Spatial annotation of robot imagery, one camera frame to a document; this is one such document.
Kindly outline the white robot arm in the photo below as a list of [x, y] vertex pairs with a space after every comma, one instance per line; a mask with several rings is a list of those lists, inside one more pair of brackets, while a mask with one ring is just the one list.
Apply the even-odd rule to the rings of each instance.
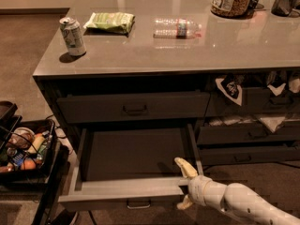
[[183, 158], [176, 157], [174, 162], [187, 179], [187, 194], [177, 204], [180, 210], [193, 204], [217, 209], [243, 225], [300, 225], [300, 219], [290, 215], [262, 198], [251, 188], [232, 183], [225, 185], [197, 172]]

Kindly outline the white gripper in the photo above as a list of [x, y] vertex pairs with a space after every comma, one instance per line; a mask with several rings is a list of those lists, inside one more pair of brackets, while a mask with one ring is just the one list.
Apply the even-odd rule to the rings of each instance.
[[212, 181], [212, 179], [199, 175], [197, 170], [181, 157], [176, 157], [174, 161], [180, 168], [183, 177], [190, 179], [187, 186], [188, 195], [186, 195], [183, 201], [179, 202], [176, 207], [179, 210], [186, 210], [194, 203], [205, 205], [204, 189], [206, 185]]

